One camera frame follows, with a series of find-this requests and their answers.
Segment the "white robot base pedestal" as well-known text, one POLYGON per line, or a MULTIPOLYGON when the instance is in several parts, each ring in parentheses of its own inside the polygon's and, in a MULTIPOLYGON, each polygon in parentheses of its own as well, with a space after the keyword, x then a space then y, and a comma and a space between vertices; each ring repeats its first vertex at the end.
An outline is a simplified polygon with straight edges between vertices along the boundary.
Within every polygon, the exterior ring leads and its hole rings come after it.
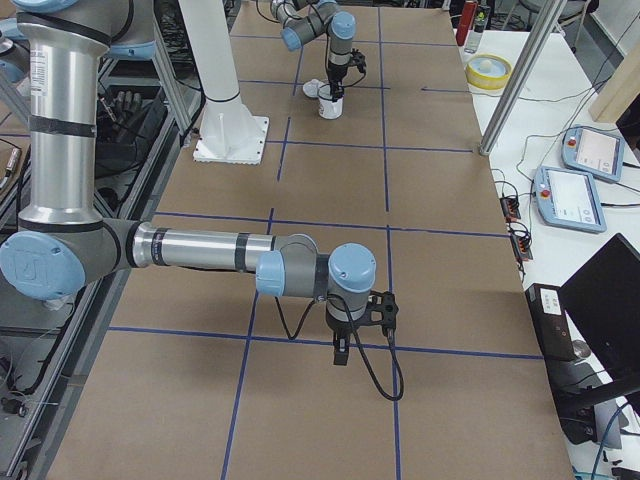
POLYGON ((252 115, 241 98, 223 3, 183 0, 179 5, 205 97, 194 159, 256 165, 269 119, 252 115))

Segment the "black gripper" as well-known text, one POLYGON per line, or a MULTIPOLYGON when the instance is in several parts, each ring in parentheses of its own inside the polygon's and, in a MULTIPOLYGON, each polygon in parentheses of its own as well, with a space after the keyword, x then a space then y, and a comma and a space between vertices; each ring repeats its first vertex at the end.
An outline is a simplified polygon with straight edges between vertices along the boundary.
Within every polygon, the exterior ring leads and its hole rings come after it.
POLYGON ((348 329, 333 331, 333 364, 346 366, 349 360, 351 332, 348 329))
POLYGON ((335 64, 329 61, 326 65, 326 76, 330 85, 331 101, 342 99, 344 96, 344 88, 342 81, 347 75, 347 64, 335 64))

